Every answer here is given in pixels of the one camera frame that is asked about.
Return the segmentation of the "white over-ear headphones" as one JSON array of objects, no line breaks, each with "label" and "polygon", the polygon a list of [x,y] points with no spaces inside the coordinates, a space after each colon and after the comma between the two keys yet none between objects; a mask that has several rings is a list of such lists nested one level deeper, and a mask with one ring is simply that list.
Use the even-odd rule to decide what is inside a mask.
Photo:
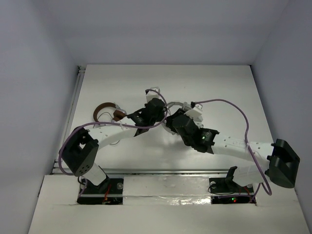
[{"label": "white over-ear headphones", "polygon": [[192,107],[190,104],[186,102],[178,102],[178,101],[169,102],[167,107],[168,112],[170,112],[170,109],[174,106],[178,106],[179,108],[173,114],[169,113],[165,118],[165,121],[161,124],[161,126],[170,134],[178,135],[176,129],[173,127],[173,120],[185,114],[187,111],[191,110]]}]

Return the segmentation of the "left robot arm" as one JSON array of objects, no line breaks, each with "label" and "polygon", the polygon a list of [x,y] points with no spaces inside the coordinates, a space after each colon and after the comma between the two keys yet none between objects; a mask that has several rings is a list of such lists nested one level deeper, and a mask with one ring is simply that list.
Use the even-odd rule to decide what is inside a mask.
[{"label": "left robot arm", "polygon": [[161,124],[167,102],[153,98],[144,107],[117,122],[90,122],[76,127],[63,143],[58,166],[66,175],[82,176],[98,186],[108,179],[95,163],[98,150],[125,138],[136,137]]}]

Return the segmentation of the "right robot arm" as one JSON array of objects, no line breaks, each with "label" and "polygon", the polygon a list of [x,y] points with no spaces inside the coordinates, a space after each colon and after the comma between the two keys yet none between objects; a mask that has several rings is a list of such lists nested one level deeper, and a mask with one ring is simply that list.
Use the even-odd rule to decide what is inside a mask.
[{"label": "right robot arm", "polygon": [[229,184],[244,187],[270,181],[283,188],[294,188],[300,158],[289,143],[249,142],[222,135],[217,130],[199,128],[193,119],[178,109],[167,117],[166,127],[181,136],[186,146],[200,153],[233,156],[251,161],[250,166],[232,166],[227,174]]}]

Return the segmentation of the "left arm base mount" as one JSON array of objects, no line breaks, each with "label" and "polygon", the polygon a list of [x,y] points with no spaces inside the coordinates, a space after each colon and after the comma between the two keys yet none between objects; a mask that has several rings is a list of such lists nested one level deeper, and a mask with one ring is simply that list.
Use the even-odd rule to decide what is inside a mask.
[{"label": "left arm base mount", "polygon": [[94,185],[86,178],[79,176],[80,185],[77,203],[80,205],[122,205],[123,178],[107,178],[99,185]]}]

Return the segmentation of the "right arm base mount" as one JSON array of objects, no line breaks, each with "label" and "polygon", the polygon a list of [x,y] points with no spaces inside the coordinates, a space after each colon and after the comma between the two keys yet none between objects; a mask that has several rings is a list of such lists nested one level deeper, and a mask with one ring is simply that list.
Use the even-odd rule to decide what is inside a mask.
[{"label": "right arm base mount", "polygon": [[253,186],[248,188],[234,183],[234,172],[237,166],[231,167],[225,177],[209,178],[207,191],[212,195],[212,204],[256,204]]}]

